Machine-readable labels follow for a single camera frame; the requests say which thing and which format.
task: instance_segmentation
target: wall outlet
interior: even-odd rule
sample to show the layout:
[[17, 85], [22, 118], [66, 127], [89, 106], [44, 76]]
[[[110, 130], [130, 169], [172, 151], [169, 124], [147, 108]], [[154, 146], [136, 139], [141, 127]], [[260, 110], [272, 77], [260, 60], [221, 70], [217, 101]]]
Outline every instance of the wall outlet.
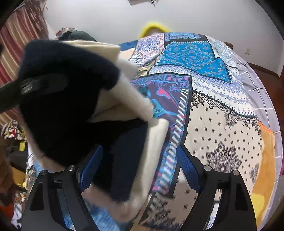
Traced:
[[249, 48], [246, 48], [246, 49], [245, 49], [245, 54], [247, 54], [247, 55], [250, 54], [250, 49], [249, 49]]

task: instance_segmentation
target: red striped curtain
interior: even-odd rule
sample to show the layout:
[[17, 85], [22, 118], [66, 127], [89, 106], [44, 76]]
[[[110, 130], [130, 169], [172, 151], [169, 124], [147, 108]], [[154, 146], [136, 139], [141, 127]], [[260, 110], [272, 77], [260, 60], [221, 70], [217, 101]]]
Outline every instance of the red striped curtain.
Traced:
[[[23, 47], [34, 39], [48, 39], [43, 17], [46, 0], [28, 0], [14, 11], [0, 30], [3, 51], [0, 57], [0, 86], [14, 80], [21, 64]], [[16, 109], [0, 114], [0, 125], [17, 118]]]

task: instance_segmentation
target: white wall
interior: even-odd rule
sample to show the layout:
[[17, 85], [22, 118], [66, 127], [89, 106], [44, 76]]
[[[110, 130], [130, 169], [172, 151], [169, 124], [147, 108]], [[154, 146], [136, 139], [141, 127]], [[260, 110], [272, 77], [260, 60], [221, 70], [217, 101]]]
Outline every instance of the white wall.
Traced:
[[277, 74], [280, 76], [284, 66], [284, 41], [282, 42], [282, 56], [280, 57], [280, 65]]
[[128, 0], [48, 0], [47, 8], [45, 18], [54, 31], [71, 26], [101, 42], [135, 40], [147, 22], [155, 21], [171, 31], [231, 42], [247, 62], [276, 73], [284, 63], [283, 39], [254, 0], [159, 0], [156, 7], [149, 2], [131, 6]]

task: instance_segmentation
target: yellow cloth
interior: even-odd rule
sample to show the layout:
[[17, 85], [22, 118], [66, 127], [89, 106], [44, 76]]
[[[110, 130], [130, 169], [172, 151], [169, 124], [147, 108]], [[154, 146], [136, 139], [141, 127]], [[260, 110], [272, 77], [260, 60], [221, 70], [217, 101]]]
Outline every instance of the yellow cloth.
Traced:
[[151, 35], [153, 32], [165, 33], [165, 32], [170, 32], [170, 30], [165, 28], [159, 23], [150, 22], [145, 25], [139, 38], [144, 38], [148, 35]]
[[259, 167], [257, 180], [250, 196], [256, 217], [257, 229], [266, 215], [275, 182], [275, 137], [271, 130], [259, 122], [262, 145], [262, 161]]
[[26, 143], [24, 141], [20, 142], [19, 151], [24, 151], [26, 148]]

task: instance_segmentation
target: patterned bedspread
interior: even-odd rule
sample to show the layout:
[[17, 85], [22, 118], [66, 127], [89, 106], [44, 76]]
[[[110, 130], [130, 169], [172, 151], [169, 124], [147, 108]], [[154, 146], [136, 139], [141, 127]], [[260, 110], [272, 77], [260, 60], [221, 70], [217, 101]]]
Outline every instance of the patterned bedspread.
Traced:
[[[122, 44], [121, 48], [123, 55], [138, 66], [132, 84], [151, 99], [154, 117], [167, 119], [170, 126], [153, 188], [140, 213], [129, 224], [119, 224], [105, 210], [87, 203], [99, 229], [179, 230], [197, 198], [176, 158], [180, 143], [217, 171], [239, 170], [249, 193], [260, 195], [254, 186], [262, 170], [264, 141], [233, 51], [220, 41], [192, 33], [156, 34]], [[266, 180], [274, 185], [278, 177], [276, 169], [276, 176]], [[266, 195], [260, 222], [275, 189], [272, 187]], [[217, 191], [207, 227], [214, 221], [220, 197]], [[66, 224], [72, 227], [64, 211]]]

